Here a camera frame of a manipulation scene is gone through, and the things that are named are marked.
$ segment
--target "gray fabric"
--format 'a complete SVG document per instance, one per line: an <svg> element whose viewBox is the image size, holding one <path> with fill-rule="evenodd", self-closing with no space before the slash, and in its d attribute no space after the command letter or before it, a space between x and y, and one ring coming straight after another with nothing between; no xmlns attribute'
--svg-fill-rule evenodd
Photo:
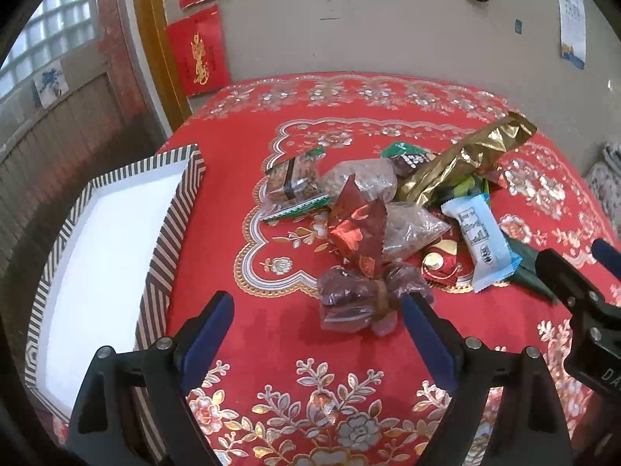
<svg viewBox="0 0 621 466"><path fill-rule="evenodd" d="M602 159L592 166L585 180L621 239L621 142L604 146Z"/></svg>

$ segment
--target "window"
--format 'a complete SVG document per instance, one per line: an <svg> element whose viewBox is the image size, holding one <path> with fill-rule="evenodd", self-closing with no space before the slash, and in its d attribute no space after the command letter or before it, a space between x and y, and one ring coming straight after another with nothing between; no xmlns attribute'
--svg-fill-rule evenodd
<svg viewBox="0 0 621 466"><path fill-rule="evenodd" d="M0 68L0 98L34 71L94 38L89 0L43 0Z"/></svg>

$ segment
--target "metal bolt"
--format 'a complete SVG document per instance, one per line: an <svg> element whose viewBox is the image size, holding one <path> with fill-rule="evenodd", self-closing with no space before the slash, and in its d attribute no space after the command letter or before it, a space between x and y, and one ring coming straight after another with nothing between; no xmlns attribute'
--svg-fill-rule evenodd
<svg viewBox="0 0 621 466"><path fill-rule="evenodd" d="M541 352L539 352L539 349L536 347L526 347L526 354L533 359L537 359L541 356Z"/></svg>
<svg viewBox="0 0 621 466"><path fill-rule="evenodd" d="M99 357L100 359L105 359L106 357L108 357L111 353L113 353L113 348L112 347L108 347L107 345L105 347L101 347L98 351L97 351L97 357Z"/></svg>
<svg viewBox="0 0 621 466"><path fill-rule="evenodd" d="M481 341L474 336L469 336L468 338L466 338L466 346L469 348L474 348L474 350L476 350L477 348L480 348L481 345Z"/></svg>
<svg viewBox="0 0 621 466"><path fill-rule="evenodd" d="M157 340L156 345L157 348L159 348L160 350L168 350L173 345L173 339L164 336L164 338L160 338L159 340Z"/></svg>
<svg viewBox="0 0 621 466"><path fill-rule="evenodd" d="M597 327L592 327L591 329L589 329L589 334L591 335L591 338L593 338L596 342L602 339L602 334Z"/></svg>

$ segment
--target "light blue wrapper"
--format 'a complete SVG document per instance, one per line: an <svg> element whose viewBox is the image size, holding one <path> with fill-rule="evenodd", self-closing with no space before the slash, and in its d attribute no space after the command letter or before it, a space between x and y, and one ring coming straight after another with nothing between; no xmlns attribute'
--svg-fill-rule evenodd
<svg viewBox="0 0 621 466"><path fill-rule="evenodd" d="M447 201L442 213L457 219L474 261L472 286L479 292L515 273L522 258L506 242L492 211L487 194L464 196Z"/></svg>

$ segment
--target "floral tablecloth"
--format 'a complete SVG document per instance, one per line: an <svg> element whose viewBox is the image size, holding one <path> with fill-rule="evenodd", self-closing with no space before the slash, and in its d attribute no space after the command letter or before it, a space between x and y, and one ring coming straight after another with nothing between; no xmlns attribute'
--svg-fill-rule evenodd
<svg viewBox="0 0 621 466"><path fill-rule="evenodd" d="M235 299L217 362L188 397L223 464L411 463L450 399L430 380L402 325L380 339L320 329L315 282L338 262L327 244L327 213L259 222L263 171L317 146L327 151L322 171L378 156L396 140L438 153L508 108L501 97L445 82L294 75L220 91L167 142L197 142L208 167L179 258L168 333L218 289ZM544 133L503 157L510 187L493 193L493 212L510 236L556 249L614 302L619 283L590 252L595 238L613 240L611 227ZM465 272L457 286L434 289L435 311L490 347L538 347L573 431L589 392L563 370L568 313L514 285L474 294ZM482 458L500 395L490 392L467 464ZM336 419L324 412L334 407Z"/></svg>

